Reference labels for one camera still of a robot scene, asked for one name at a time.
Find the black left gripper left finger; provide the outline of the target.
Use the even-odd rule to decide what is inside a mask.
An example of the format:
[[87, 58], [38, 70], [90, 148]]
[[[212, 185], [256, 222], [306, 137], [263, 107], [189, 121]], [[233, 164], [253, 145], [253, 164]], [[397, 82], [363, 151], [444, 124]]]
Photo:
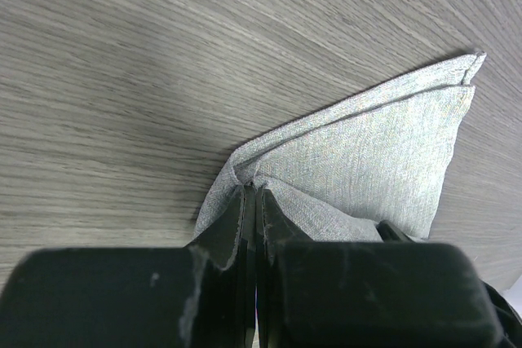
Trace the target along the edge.
[[255, 192], [180, 248], [29, 253], [1, 295], [4, 347], [249, 347]]

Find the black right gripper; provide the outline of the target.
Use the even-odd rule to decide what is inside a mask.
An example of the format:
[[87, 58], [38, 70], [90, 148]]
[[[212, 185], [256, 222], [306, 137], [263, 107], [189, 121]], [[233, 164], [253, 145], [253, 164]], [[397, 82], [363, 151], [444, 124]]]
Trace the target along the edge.
[[377, 225], [384, 287], [374, 304], [380, 347], [519, 347], [521, 318], [449, 244], [413, 242], [389, 221]]

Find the grey cloth napkin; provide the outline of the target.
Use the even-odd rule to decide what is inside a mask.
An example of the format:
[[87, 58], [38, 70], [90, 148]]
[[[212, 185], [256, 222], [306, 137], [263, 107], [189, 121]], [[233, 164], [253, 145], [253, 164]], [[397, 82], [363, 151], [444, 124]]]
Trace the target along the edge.
[[268, 189], [314, 240], [377, 241], [383, 220], [425, 240], [485, 57], [406, 73], [240, 146], [211, 185], [196, 233], [251, 185]]

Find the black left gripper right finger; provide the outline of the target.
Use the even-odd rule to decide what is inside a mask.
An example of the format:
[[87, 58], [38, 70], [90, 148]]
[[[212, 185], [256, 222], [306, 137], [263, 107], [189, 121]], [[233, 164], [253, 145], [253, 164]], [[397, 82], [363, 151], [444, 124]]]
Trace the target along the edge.
[[380, 347], [374, 301], [386, 244], [314, 241], [273, 194], [256, 196], [257, 310], [263, 347]]

